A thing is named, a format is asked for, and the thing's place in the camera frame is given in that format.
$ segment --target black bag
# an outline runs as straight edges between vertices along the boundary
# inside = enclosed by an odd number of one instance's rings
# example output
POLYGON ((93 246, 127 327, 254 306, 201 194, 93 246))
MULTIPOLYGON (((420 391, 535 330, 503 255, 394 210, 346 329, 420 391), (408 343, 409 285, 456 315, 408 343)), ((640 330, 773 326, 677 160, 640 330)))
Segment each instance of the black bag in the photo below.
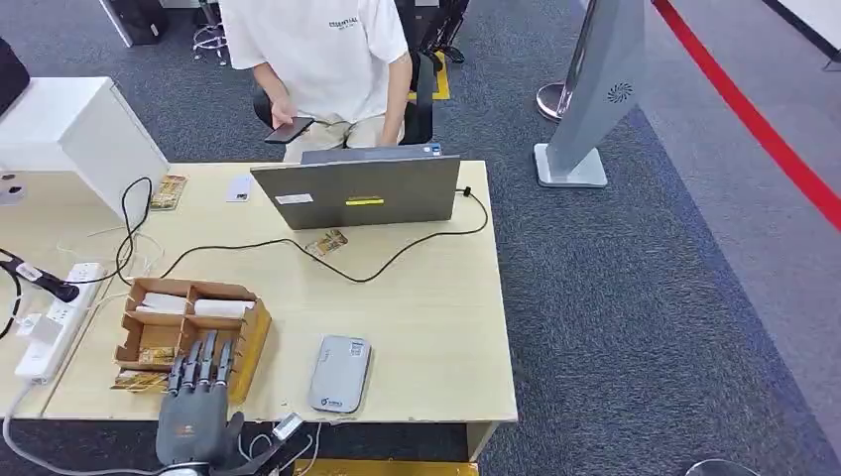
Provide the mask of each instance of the black bag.
POLYGON ((0 115, 15 102, 29 85, 29 72, 0 38, 0 115))

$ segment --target portable hard drive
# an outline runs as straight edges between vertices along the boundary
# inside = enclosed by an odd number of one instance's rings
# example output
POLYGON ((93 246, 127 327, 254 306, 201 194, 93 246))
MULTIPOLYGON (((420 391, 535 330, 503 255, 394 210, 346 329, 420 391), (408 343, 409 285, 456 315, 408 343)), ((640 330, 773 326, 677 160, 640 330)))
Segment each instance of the portable hard drive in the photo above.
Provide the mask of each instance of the portable hard drive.
POLYGON ((325 412, 356 412, 370 355, 371 345, 365 339, 324 337, 309 385, 309 405, 325 412))

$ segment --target carpet floor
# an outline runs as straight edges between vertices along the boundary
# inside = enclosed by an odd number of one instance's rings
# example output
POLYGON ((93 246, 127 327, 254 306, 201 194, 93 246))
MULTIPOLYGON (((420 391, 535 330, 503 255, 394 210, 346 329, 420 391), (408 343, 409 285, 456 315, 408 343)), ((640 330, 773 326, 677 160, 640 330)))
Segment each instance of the carpet floor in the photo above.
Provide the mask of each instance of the carpet floor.
MULTIPOLYGON (((126 50, 96 2, 0 0, 0 32, 33 75, 115 78, 172 162, 276 160, 247 72, 193 60, 189 15, 155 47, 126 50)), ((472 2, 435 105, 435 140, 488 163, 520 409, 485 474, 678 475, 726 457, 775 475, 841 475, 790 371, 639 109, 601 146, 603 190, 537 185, 534 107, 580 26, 577 4, 472 2)), ((27 421, 16 437, 63 466, 153 468, 150 423, 27 421)), ((463 428, 348 425, 331 456, 464 457, 463 428)), ((49 474, 0 447, 0 473, 49 474)))

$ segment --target person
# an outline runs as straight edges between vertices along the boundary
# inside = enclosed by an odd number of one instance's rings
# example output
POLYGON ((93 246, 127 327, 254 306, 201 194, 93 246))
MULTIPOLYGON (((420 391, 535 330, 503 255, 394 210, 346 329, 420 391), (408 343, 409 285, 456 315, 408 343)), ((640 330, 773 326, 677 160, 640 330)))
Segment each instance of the person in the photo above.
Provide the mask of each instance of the person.
POLYGON ((263 92, 255 111, 272 128, 315 122, 287 145, 304 151, 397 145, 412 59, 395 0, 220 0, 235 69, 263 92))

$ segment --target white t-shirt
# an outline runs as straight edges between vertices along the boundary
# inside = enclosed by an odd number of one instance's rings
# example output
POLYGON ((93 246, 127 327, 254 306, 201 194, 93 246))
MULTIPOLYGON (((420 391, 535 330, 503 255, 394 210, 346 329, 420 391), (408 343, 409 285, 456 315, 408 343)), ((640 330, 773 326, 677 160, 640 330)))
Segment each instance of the white t-shirt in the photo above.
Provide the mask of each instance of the white t-shirt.
POLYGON ((407 52, 394 0, 221 0, 231 64, 267 62, 298 115, 359 122, 386 112, 389 63, 407 52))

